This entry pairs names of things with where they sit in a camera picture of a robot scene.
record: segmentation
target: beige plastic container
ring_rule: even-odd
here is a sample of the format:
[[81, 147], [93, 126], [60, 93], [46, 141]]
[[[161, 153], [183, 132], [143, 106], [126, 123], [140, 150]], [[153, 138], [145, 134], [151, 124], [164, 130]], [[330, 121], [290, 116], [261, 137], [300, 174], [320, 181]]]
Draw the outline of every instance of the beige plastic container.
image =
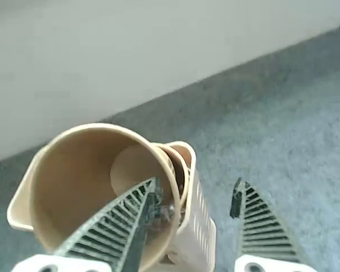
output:
[[[124, 168], [118, 156], [133, 146], [133, 168], [123, 161], [126, 173], [117, 171], [117, 176], [111, 175], [112, 165]], [[74, 127], [54, 138], [34, 157], [9, 204], [8, 222], [14, 228], [34, 231], [51, 252], [117, 197], [112, 186], [126, 190], [134, 182], [159, 176], [164, 203], [174, 205], [174, 215], [161, 224], [161, 231], [148, 237], [151, 243], [146, 244], [140, 265], [140, 271], [145, 271], [163, 258], [179, 226], [179, 190], [173, 166], [166, 158], [150, 142], [123, 127], [100, 123]]]
[[196, 154], [185, 142], [167, 143], [184, 158], [190, 169], [185, 216], [181, 226], [161, 263], [153, 272], [212, 272], [215, 267], [216, 226], [209, 217], [196, 170]]
[[[185, 142], [172, 142], [165, 146], [181, 154], [189, 169], [185, 214], [181, 226], [166, 250], [166, 257], [154, 266], [149, 265], [146, 268], [150, 268], [151, 272], [212, 272], [215, 266], [216, 226], [207, 212], [196, 170], [196, 154], [193, 148]], [[28, 199], [33, 169], [37, 166], [45, 148], [33, 158], [22, 183], [10, 202], [7, 219], [13, 228], [33, 230], [28, 212]]]

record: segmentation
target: beige cup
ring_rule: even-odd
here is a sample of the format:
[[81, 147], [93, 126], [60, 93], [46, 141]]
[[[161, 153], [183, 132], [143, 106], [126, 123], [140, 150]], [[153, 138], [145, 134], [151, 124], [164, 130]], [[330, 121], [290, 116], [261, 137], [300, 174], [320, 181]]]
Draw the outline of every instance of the beige cup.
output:
[[185, 202], [188, 197], [189, 187], [189, 170], [184, 158], [174, 148], [162, 143], [153, 143], [156, 147], [163, 150], [170, 158], [174, 166], [177, 187], [180, 193], [180, 207], [185, 208]]
[[[123, 160], [123, 154], [131, 161]], [[139, 268], [144, 271], [161, 260], [176, 233], [179, 190], [164, 155], [123, 127], [77, 126], [46, 146], [32, 176], [29, 209], [34, 233], [51, 252], [118, 194], [152, 176], [161, 178], [164, 202], [173, 202], [174, 215], [146, 244]]]

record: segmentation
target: gray carpet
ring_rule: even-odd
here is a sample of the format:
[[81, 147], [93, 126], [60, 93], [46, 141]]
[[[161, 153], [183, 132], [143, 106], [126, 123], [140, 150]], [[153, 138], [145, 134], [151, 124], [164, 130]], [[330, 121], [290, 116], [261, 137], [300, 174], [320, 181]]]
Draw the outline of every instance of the gray carpet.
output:
[[[228, 70], [109, 122], [151, 141], [189, 142], [218, 228], [215, 271], [232, 271], [239, 176], [256, 185], [318, 271], [340, 271], [340, 31]], [[0, 272], [41, 247], [6, 208], [34, 154], [0, 162]]]

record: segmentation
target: stacked cups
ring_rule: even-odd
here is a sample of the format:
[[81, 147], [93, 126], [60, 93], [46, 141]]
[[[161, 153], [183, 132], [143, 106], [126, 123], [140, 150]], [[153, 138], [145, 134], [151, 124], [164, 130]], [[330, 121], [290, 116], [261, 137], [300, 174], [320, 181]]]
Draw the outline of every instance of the stacked cups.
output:
[[34, 157], [7, 211], [9, 223], [34, 231], [48, 252], [135, 184], [160, 177], [161, 219], [150, 226], [139, 271], [161, 262], [186, 218], [190, 165], [167, 144], [150, 143], [111, 124], [74, 127]]

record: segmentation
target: white wall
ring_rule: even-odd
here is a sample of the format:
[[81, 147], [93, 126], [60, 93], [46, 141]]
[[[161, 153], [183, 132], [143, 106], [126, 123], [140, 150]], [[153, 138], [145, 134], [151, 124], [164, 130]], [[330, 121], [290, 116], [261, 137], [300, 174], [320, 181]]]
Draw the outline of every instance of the white wall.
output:
[[339, 22], [340, 0], [0, 0], [0, 159]]

